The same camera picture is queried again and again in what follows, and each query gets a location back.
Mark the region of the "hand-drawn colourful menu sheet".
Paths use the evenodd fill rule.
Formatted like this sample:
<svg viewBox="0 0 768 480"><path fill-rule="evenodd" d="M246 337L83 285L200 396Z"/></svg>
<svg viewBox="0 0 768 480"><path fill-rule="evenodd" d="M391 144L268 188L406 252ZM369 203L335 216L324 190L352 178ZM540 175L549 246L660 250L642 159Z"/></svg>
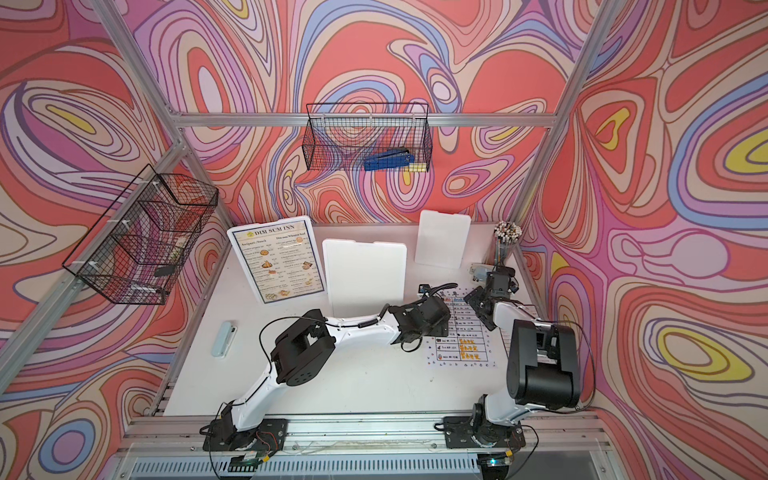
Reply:
<svg viewBox="0 0 768 480"><path fill-rule="evenodd" d="M491 332L466 303L467 288L438 293L450 310L446 337L427 337L423 349L428 367L487 369L497 366Z"/></svg>

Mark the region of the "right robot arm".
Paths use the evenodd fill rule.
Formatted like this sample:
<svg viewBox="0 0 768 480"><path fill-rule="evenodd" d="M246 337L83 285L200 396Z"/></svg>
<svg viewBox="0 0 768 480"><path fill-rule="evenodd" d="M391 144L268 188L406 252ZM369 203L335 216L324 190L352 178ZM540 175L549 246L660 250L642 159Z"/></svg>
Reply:
<svg viewBox="0 0 768 480"><path fill-rule="evenodd" d="M464 297L488 330L510 335L504 386L482 395L468 422L470 437L481 446L508 439L532 413L576 408L582 395L574 330L530 317L513 302L518 290L515 270L498 265Z"/></svg>

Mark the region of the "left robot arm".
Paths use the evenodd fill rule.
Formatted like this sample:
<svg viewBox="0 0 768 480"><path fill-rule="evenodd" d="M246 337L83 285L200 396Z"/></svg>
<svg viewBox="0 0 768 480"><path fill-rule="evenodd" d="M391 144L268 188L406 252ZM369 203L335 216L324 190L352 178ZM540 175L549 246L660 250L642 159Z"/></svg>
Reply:
<svg viewBox="0 0 768 480"><path fill-rule="evenodd" d="M369 316L328 318L319 309L294 316L294 322L276 337L273 349L265 353L267 366L255 384L240 398L223 404L200 433L212 443L212 450L243 449L284 392L316 378L335 352L354 347L383 350L419 344L426 337L445 337L450 317L435 288L414 302L386 304Z"/></svg>

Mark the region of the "clear pencil holder cup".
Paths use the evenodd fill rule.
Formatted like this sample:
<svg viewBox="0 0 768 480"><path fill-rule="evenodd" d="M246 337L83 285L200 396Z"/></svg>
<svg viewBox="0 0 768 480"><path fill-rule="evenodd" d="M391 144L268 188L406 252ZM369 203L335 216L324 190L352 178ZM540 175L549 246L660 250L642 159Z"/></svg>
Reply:
<svg viewBox="0 0 768 480"><path fill-rule="evenodd" d="M522 236L522 228L514 222L501 221L493 230L492 264L504 265L511 250Z"/></svg>

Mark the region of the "yellow item in basket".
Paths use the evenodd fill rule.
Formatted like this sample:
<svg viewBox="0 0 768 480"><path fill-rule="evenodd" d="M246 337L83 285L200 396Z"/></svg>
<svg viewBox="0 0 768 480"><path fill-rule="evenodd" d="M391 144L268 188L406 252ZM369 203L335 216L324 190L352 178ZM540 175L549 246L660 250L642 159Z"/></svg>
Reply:
<svg viewBox="0 0 768 480"><path fill-rule="evenodd" d="M425 173L429 170L427 163L410 163L406 166L405 171L410 173Z"/></svg>

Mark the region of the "blue stapler in basket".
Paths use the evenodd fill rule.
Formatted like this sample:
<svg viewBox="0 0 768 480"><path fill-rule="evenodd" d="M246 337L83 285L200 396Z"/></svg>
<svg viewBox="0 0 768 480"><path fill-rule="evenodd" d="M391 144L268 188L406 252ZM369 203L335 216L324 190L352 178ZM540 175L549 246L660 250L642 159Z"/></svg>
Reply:
<svg viewBox="0 0 768 480"><path fill-rule="evenodd" d="M401 169L415 161L415 155L406 148L390 149L366 157L363 160L365 171Z"/></svg>

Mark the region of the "small grey-blue eraser block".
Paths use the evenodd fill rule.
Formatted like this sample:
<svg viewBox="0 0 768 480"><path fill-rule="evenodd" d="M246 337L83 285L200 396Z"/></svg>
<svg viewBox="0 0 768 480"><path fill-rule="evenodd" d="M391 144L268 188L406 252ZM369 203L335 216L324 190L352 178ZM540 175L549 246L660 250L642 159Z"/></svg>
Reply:
<svg viewBox="0 0 768 480"><path fill-rule="evenodd" d="M237 325L232 321L224 321L220 325L211 347L211 355L214 358L224 358L227 355L237 330Z"/></svg>

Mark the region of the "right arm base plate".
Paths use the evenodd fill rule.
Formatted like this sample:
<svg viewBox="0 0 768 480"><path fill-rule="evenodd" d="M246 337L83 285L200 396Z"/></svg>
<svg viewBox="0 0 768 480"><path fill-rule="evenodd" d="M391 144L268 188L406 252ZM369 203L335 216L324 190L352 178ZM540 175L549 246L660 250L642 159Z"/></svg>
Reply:
<svg viewBox="0 0 768 480"><path fill-rule="evenodd" d="M433 428L443 434L448 449L506 448L516 452L527 445L521 425L504 426L474 421L469 416L446 416Z"/></svg>

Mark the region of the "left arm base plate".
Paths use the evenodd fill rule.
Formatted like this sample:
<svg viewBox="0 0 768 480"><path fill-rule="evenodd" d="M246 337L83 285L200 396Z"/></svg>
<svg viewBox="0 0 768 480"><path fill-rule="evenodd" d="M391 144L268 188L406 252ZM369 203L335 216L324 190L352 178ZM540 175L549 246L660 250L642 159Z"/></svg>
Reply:
<svg viewBox="0 0 768 480"><path fill-rule="evenodd" d="M235 431L229 420L215 419L201 427L199 434L204 437L203 449L207 452L275 453L284 447L287 427L287 419L267 418L257 428Z"/></svg>

